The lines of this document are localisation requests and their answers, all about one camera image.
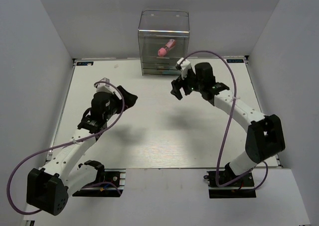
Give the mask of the clear acrylic drawer organizer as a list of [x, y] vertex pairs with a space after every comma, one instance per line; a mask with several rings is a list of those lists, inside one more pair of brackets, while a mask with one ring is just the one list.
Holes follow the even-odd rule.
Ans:
[[[162, 75], [171, 71], [171, 76], [179, 75], [175, 68], [177, 61], [188, 50], [190, 37], [189, 13], [177, 10], [146, 9], [142, 11], [138, 27], [138, 43], [143, 75]], [[158, 50], [170, 40], [176, 40], [175, 47], [164, 57]]]

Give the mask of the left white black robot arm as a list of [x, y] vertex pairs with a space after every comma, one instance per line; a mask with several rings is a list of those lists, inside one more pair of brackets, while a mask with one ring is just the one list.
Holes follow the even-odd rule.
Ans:
[[104, 165], [88, 160], [79, 163], [80, 158], [109, 129], [109, 119], [133, 107], [138, 97], [127, 92], [122, 86], [117, 92], [108, 87], [98, 86], [91, 100], [91, 106], [83, 113], [82, 119], [71, 139], [58, 154], [40, 169], [32, 169], [27, 177], [26, 202], [51, 215], [58, 215], [65, 208], [68, 199], [83, 187], [99, 186], [105, 181]]

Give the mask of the pink cap refill tube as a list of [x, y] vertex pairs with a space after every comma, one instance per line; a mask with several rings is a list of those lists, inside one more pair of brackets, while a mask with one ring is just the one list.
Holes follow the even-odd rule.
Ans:
[[170, 50], [172, 50], [176, 45], [176, 40], [170, 39], [166, 45], [158, 50], [158, 56], [164, 57]]

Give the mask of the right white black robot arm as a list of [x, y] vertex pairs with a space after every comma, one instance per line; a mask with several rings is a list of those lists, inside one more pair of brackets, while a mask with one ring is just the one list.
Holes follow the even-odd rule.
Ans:
[[227, 163], [224, 171], [216, 170], [217, 187], [238, 185], [258, 164], [285, 150], [280, 118], [254, 110], [237, 98], [235, 91], [216, 81], [208, 62], [198, 63], [192, 68], [188, 60], [181, 58], [176, 68], [181, 74], [171, 83], [173, 96], [181, 100], [183, 96], [199, 92], [204, 100], [228, 114], [226, 131], [234, 120], [247, 134], [243, 153]]

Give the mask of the orange cap highlighter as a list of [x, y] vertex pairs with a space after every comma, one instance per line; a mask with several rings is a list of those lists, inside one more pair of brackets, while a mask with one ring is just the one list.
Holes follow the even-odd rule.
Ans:
[[162, 75], [172, 75], [171, 71], [162, 71]]

